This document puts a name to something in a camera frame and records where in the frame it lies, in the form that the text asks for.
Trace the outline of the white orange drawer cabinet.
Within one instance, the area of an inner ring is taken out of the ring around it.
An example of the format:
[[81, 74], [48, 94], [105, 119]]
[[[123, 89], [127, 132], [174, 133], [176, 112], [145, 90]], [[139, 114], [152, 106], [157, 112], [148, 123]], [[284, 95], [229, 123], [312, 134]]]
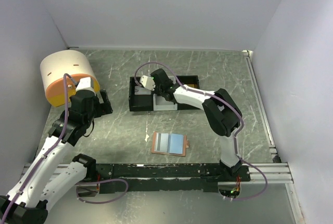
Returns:
[[94, 81], [94, 91], [100, 90], [100, 84], [93, 72], [87, 57], [76, 50], [63, 50], [45, 57], [40, 64], [40, 71], [47, 101], [53, 107], [59, 107], [65, 103], [65, 91], [63, 79], [66, 79], [68, 97], [75, 94], [73, 81], [65, 77], [69, 74], [76, 82], [85, 77], [91, 77]]

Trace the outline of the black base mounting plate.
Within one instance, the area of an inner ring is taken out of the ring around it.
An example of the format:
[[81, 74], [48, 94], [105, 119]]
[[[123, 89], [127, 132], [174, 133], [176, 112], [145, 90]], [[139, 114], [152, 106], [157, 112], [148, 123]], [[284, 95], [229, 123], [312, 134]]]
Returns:
[[249, 182], [248, 166], [241, 166], [230, 174], [219, 163], [183, 164], [97, 164], [88, 169], [84, 182], [123, 179], [122, 182], [106, 182], [99, 185], [99, 193], [190, 191], [218, 192], [219, 183], [234, 186], [237, 179]]

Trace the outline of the white card in tray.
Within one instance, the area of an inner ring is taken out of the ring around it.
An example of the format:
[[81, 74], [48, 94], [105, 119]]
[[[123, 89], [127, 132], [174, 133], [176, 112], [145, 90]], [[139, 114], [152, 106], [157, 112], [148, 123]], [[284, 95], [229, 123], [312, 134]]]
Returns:
[[134, 87], [134, 95], [136, 96], [148, 96], [151, 95], [152, 91], [149, 89], [146, 89], [144, 87], [135, 86]]

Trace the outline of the white aluminium corner rail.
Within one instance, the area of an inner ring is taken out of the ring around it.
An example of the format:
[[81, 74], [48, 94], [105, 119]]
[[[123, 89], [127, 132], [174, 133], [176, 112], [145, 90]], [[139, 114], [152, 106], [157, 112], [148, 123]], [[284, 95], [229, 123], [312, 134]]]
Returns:
[[254, 88], [254, 91], [255, 91], [254, 94], [255, 94], [256, 101], [257, 101], [257, 104], [258, 104], [258, 107], [259, 107], [259, 112], [260, 112], [261, 120], [262, 120], [262, 123], [263, 123], [265, 135], [266, 135], [266, 138], [267, 138], [267, 141], [268, 141], [268, 147], [270, 149], [270, 154], [271, 154], [272, 161], [274, 163], [281, 163], [281, 159], [278, 155], [278, 152], [277, 152], [277, 149], [276, 149], [276, 146], [275, 146], [275, 142], [274, 142], [274, 139], [273, 139], [273, 136], [272, 136], [272, 133], [271, 133], [271, 129], [270, 129], [270, 126], [269, 126], [269, 123], [268, 123], [268, 120], [267, 120], [267, 116], [266, 116], [265, 108], [264, 108], [262, 98], [261, 98], [261, 95], [260, 95], [260, 91], [259, 91], [259, 88], [258, 88], [257, 80], [255, 78], [255, 73], [254, 73], [254, 69], [253, 69], [253, 66], [252, 66], [252, 62], [251, 62], [253, 51], [243, 50], [242, 54], [245, 57], [245, 61], [246, 61], [246, 64], [247, 64], [247, 67], [248, 67], [248, 70], [249, 70], [249, 73], [250, 73], [250, 77], [251, 77], [251, 81], [252, 81], [252, 87]]

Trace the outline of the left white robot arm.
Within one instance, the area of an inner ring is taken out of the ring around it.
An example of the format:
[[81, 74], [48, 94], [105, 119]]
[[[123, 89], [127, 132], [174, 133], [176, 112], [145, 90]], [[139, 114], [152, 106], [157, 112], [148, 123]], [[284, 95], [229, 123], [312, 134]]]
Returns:
[[54, 179], [51, 178], [64, 156], [85, 136], [94, 119], [113, 112], [107, 92], [100, 91], [103, 102], [91, 90], [78, 90], [69, 98], [44, 145], [19, 182], [1, 196], [1, 223], [44, 223], [52, 207], [78, 182], [97, 180], [96, 160], [78, 154]]

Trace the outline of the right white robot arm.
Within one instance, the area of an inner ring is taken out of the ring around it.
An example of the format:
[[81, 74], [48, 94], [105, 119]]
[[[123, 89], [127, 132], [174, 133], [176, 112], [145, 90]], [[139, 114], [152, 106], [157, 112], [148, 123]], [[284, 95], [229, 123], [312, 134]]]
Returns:
[[242, 113], [225, 89], [207, 91], [182, 84], [178, 78], [173, 82], [164, 69], [151, 73], [149, 88], [166, 101], [187, 104], [204, 111], [211, 129], [219, 136], [221, 145], [221, 176], [234, 180], [242, 166], [238, 152], [237, 135], [244, 127]]

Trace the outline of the gold card in tray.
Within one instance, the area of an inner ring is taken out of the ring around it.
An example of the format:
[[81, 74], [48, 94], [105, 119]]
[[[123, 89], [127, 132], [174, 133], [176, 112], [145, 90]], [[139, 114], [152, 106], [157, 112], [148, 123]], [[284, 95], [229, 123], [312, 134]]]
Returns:
[[195, 79], [186, 79], [186, 80], [182, 81], [182, 83], [184, 85], [188, 85], [191, 88], [195, 88], [195, 89], [200, 88], [198, 81]]

